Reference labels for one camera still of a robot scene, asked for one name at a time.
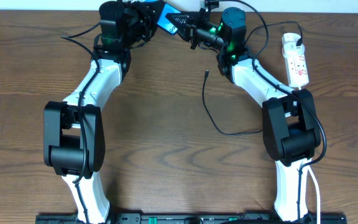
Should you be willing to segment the blue Galaxy smartphone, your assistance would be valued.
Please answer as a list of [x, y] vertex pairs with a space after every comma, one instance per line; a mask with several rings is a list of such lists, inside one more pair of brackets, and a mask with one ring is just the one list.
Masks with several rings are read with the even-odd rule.
[[157, 22], [159, 28], [164, 30], [170, 35], [175, 35], [178, 32], [178, 29], [166, 18], [166, 15], [169, 13], [180, 13], [180, 11], [173, 6], [166, 3], [162, 9], [160, 18]]

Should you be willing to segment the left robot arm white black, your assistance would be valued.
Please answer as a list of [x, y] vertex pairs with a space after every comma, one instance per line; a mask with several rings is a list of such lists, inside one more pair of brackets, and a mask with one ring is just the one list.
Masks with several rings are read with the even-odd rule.
[[102, 110], [124, 80], [131, 50], [154, 36], [165, 1], [108, 1], [99, 7], [101, 32], [94, 38], [90, 68], [62, 101], [44, 108], [44, 162], [68, 184], [77, 213], [39, 215], [36, 223], [115, 223], [100, 170], [105, 157]]

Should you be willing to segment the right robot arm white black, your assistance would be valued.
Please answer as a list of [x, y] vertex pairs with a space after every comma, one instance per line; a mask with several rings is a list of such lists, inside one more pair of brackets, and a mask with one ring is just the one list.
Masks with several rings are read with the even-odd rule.
[[319, 121], [312, 94], [305, 88], [302, 33], [282, 37], [288, 83], [269, 74], [247, 42], [246, 14], [242, 9], [224, 10], [219, 24], [210, 21], [210, 10], [173, 12], [166, 15], [178, 35], [192, 47], [205, 44], [217, 51], [218, 67], [231, 83], [245, 90], [262, 109], [262, 134], [268, 155], [277, 171], [275, 214], [280, 222], [309, 223], [306, 205], [307, 179], [319, 161], [317, 147], [326, 147], [326, 134]]

